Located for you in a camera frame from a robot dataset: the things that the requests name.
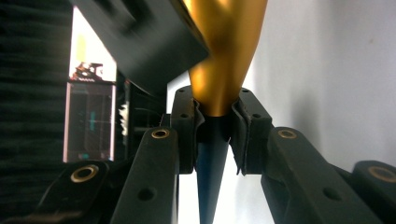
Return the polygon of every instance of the shiny orange surface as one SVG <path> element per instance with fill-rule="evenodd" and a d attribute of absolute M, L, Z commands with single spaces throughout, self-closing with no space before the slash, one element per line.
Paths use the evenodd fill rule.
<path fill-rule="evenodd" d="M 238 99 L 256 50 L 267 0 L 184 0 L 210 56 L 190 71 L 192 94 L 211 117 Z"/>

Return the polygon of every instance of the white surface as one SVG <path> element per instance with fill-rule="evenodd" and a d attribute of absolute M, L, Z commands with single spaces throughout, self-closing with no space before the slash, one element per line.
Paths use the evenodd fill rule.
<path fill-rule="evenodd" d="M 330 163 L 396 166 L 396 1 L 269 1 L 244 86 Z M 215 223 L 272 222 L 256 177 L 228 160 Z M 181 178 L 181 224 L 199 223 L 194 178 Z"/>

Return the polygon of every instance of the yellow cylinder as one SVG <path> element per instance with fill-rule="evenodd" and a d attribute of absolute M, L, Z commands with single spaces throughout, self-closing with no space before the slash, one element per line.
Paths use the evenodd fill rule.
<path fill-rule="evenodd" d="M 209 48 L 190 71 L 192 95 L 204 114 L 226 115 L 238 99 L 259 42 L 267 0 L 184 0 Z"/>

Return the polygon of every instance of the round hole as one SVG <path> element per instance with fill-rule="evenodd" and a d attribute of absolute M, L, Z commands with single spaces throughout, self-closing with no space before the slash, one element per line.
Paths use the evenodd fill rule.
<path fill-rule="evenodd" d="M 277 133 L 283 138 L 293 139 L 293 138 L 297 137 L 297 134 L 292 132 L 292 131 L 290 131 L 290 130 L 280 130 Z"/>
<path fill-rule="evenodd" d="M 155 198 L 156 190 L 153 188 L 141 189 L 137 194 L 137 198 L 142 202 L 151 201 Z"/>
<path fill-rule="evenodd" d="M 342 198 L 340 194 L 338 194 L 337 190 L 332 189 L 332 188 L 325 188 L 323 189 L 323 194 L 328 198 L 333 201 L 340 202 L 342 201 Z"/>
<path fill-rule="evenodd" d="M 156 131 L 152 132 L 151 136 L 153 138 L 165 138 L 165 137 L 169 136 L 169 131 L 166 129 L 156 130 Z"/>
<path fill-rule="evenodd" d="M 70 176 L 70 179 L 74 183 L 82 183 L 92 179 L 96 176 L 99 168 L 95 165 L 86 165 L 83 167 L 78 168 L 73 174 Z"/>
<path fill-rule="evenodd" d="M 371 166 L 369 172 L 372 176 L 389 183 L 396 183 L 396 174 L 387 168 L 380 166 Z"/>

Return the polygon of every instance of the dark blue shaft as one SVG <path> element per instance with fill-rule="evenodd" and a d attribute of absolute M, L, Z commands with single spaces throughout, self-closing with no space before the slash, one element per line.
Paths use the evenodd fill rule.
<path fill-rule="evenodd" d="M 228 117 L 205 117 L 198 129 L 196 163 L 201 224 L 212 224 L 230 138 Z"/>

